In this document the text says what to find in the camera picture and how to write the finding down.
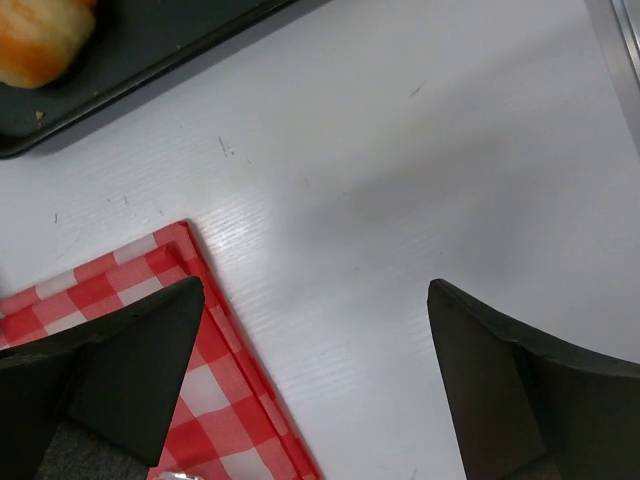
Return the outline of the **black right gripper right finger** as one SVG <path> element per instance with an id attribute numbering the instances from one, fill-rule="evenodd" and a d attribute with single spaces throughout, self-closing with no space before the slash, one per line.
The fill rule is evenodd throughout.
<path id="1" fill-rule="evenodd" d="M 636 479 L 639 366 L 432 281 L 427 310 L 469 479 Z"/>

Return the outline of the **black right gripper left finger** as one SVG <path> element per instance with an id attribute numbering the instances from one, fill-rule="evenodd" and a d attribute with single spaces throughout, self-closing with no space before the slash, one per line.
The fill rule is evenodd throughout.
<path id="1" fill-rule="evenodd" d="M 187 277 L 1 352 L 4 479 L 144 479 L 159 463 L 204 310 Z"/>

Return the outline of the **metal tongs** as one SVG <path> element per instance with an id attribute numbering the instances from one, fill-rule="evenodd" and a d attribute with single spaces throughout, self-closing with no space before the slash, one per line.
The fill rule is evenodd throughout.
<path id="1" fill-rule="evenodd" d="M 154 480 L 203 480 L 203 478 L 186 472 L 163 471 L 156 475 Z"/>

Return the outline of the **pale bread roll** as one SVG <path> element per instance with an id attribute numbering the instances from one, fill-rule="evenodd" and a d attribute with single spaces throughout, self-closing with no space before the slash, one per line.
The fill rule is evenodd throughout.
<path id="1" fill-rule="evenodd" d="M 96 8 L 95 1 L 3 1 L 1 82 L 37 89 L 58 79 L 93 33 Z"/>

